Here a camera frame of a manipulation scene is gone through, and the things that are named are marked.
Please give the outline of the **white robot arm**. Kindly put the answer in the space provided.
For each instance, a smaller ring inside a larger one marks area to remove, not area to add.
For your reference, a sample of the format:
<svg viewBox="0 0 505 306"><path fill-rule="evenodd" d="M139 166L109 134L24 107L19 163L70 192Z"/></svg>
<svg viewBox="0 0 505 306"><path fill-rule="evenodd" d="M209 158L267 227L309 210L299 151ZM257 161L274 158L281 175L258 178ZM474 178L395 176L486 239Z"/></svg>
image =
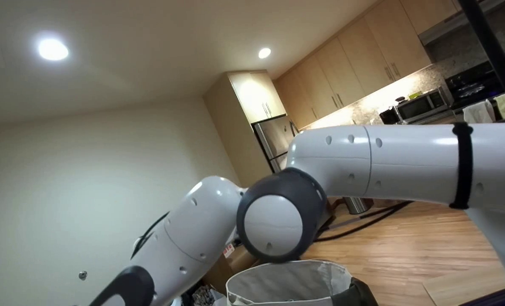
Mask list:
<svg viewBox="0 0 505 306"><path fill-rule="evenodd" d="M332 197L463 209L505 268L505 122L304 130L286 166L250 186L224 176L194 185L90 306L168 306L214 266L231 236L270 265L292 261L332 217Z"/></svg>

